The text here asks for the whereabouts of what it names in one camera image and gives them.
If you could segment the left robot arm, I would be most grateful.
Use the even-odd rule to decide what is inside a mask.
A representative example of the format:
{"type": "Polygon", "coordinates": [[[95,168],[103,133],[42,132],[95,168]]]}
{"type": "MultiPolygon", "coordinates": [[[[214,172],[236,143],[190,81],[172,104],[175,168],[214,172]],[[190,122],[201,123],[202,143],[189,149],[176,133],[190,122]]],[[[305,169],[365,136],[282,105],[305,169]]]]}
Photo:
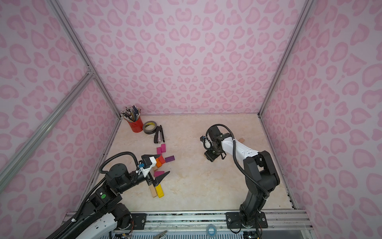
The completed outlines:
{"type": "Polygon", "coordinates": [[[111,235],[115,229],[130,232],[143,230],[147,215],[132,214],[122,204],[122,194],[142,182],[147,182],[148,186],[159,186],[168,173],[154,178],[150,171],[157,163],[164,161],[161,157],[160,154],[145,154],[138,160],[134,153],[125,151],[107,159],[98,169],[99,173],[104,175],[103,179],[85,196],[77,212],[49,235],[49,238],[75,239],[89,236],[91,233],[98,237],[105,232],[111,235]],[[113,165],[110,170],[104,170],[108,163],[126,155],[132,157],[135,170],[128,171],[123,163],[113,165]]]}

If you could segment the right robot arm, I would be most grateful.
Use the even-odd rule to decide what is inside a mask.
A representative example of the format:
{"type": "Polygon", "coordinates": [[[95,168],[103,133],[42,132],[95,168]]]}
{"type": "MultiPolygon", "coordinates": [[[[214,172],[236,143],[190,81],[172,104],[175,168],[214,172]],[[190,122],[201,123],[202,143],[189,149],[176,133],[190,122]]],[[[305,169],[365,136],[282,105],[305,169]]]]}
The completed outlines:
{"type": "Polygon", "coordinates": [[[239,142],[233,132],[223,124],[214,124],[200,137],[205,148],[205,157],[214,162],[227,155],[233,157],[234,164],[244,175],[248,188],[246,199],[238,213],[227,213],[229,229],[267,228],[267,219],[262,212],[270,193],[280,184],[280,177],[270,153],[257,151],[239,142]]]}

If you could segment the red block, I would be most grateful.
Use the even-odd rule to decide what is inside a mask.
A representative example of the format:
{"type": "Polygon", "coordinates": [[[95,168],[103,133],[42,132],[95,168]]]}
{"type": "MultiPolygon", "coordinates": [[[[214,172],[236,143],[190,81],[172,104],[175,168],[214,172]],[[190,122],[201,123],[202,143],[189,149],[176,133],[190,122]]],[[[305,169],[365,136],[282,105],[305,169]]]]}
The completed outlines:
{"type": "Polygon", "coordinates": [[[158,157],[158,162],[160,162],[161,164],[166,163],[165,158],[164,158],[162,155],[160,155],[160,156],[158,157]]]}

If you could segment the magenta block lower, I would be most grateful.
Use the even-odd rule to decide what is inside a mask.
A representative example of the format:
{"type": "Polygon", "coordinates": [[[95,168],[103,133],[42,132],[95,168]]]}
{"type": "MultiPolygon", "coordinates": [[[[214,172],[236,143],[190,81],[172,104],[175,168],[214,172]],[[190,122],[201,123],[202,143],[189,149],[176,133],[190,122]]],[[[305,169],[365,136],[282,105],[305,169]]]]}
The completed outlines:
{"type": "Polygon", "coordinates": [[[158,177],[164,173],[165,173],[164,171],[154,171],[154,177],[158,177]]]}

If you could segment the orange block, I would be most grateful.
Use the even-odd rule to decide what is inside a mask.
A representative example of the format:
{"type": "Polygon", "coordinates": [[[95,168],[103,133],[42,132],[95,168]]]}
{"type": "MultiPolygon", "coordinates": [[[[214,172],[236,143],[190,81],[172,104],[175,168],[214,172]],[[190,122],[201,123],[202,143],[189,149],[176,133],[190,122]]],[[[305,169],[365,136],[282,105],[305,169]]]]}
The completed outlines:
{"type": "Polygon", "coordinates": [[[158,167],[158,168],[160,168],[161,166],[162,166],[162,163],[161,163],[161,161],[159,160],[159,159],[156,159],[156,166],[158,167]]]}

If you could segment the purple block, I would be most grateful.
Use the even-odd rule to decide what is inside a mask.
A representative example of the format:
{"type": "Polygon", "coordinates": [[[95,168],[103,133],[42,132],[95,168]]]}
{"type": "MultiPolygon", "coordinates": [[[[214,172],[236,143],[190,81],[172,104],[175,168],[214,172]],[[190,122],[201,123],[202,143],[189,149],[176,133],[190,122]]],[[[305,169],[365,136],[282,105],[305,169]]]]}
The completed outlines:
{"type": "Polygon", "coordinates": [[[175,161],[175,157],[174,156],[165,157],[165,161],[166,161],[166,163],[175,161]]]}

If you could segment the black stapler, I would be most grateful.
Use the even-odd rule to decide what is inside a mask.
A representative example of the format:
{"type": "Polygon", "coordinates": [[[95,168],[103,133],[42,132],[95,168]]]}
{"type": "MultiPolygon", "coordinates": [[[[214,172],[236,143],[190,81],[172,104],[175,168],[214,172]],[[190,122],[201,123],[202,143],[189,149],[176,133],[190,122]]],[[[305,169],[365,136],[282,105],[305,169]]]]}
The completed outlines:
{"type": "Polygon", "coordinates": [[[163,127],[161,125],[156,127],[155,135],[154,135],[154,143],[165,143],[165,137],[163,132],[163,127]]]}

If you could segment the black tape roll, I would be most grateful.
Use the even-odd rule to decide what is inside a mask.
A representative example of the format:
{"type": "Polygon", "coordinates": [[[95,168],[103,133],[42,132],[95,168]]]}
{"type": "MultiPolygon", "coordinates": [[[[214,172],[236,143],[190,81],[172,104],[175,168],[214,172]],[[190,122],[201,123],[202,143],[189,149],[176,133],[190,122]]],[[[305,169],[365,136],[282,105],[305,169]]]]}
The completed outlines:
{"type": "Polygon", "coordinates": [[[154,134],[156,132],[157,127],[157,123],[155,121],[150,120],[144,123],[142,129],[145,134],[154,134]]]}

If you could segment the red pencil cup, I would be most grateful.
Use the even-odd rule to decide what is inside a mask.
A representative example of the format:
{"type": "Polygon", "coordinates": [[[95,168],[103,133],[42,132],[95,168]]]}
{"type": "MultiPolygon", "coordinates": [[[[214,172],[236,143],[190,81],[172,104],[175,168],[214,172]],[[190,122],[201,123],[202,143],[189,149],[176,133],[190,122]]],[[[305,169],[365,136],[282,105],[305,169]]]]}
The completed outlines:
{"type": "Polygon", "coordinates": [[[134,133],[139,133],[139,132],[142,132],[143,131],[143,122],[142,122],[142,119],[141,117],[139,117],[136,121],[134,122],[130,122],[128,121],[128,124],[131,128],[131,130],[134,132],[134,133]]]}

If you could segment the bundle of coloured pencils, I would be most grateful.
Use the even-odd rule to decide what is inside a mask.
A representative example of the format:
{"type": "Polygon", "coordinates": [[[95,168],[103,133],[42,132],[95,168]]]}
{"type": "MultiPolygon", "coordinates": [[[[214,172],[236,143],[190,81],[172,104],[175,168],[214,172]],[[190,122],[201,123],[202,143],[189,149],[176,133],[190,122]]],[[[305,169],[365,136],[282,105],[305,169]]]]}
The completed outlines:
{"type": "Polygon", "coordinates": [[[138,106],[129,105],[120,114],[128,122],[137,122],[140,118],[141,109],[138,106]]]}

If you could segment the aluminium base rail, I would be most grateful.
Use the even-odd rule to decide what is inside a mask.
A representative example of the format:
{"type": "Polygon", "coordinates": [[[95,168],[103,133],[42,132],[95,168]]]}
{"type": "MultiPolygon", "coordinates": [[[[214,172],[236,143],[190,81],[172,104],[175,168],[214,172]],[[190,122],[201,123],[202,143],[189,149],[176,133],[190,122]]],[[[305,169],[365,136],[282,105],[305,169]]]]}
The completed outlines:
{"type": "Polygon", "coordinates": [[[263,210],[267,228],[229,229],[227,213],[237,211],[152,211],[143,230],[113,230],[80,239],[315,239],[317,236],[304,210],[263,210]]]}

